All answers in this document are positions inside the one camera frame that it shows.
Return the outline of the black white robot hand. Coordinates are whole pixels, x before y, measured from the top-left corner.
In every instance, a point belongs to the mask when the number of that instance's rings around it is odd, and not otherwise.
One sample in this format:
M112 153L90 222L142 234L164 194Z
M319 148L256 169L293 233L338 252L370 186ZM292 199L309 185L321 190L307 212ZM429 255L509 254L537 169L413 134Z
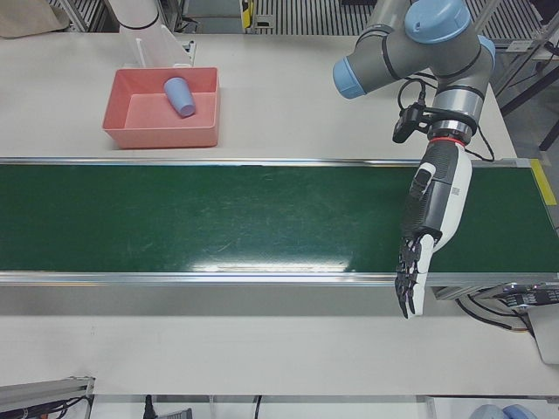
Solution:
M395 291L405 318L424 310L426 279L433 254L456 233L472 178L462 142L429 141L404 203Z

